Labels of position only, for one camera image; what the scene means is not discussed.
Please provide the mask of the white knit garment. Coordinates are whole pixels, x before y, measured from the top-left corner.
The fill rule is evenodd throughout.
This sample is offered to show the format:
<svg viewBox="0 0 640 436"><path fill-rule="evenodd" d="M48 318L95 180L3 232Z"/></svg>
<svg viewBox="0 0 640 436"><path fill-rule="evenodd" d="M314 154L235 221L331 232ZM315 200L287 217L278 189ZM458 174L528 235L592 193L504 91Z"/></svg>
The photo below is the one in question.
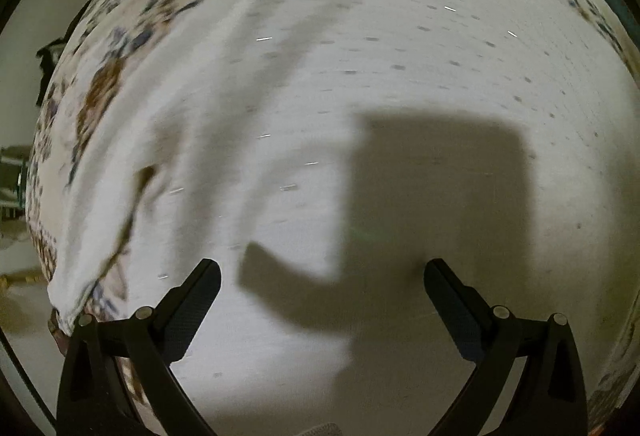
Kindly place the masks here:
<svg viewBox="0 0 640 436"><path fill-rule="evenodd" d="M638 65L602 0L206 0L134 76L116 152L160 161L126 313L204 257L222 289L180 382L223 435L419 435L463 361L440 257L514 314L567 315L589 393L629 373Z"/></svg>

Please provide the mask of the floral fleece blanket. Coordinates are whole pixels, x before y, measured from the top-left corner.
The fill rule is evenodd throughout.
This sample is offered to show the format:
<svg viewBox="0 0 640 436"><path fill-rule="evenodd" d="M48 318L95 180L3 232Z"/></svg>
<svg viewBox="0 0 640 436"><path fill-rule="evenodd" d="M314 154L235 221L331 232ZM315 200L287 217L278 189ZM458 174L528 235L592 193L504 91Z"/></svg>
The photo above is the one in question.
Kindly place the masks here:
<svg viewBox="0 0 640 436"><path fill-rule="evenodd" d="M48 284L49 331L66 352L78 316L126 313L124 266L155 158L116 160L146 100L134 83L206 0L91 0L46 85L28 163L26 224Z"/></svg>

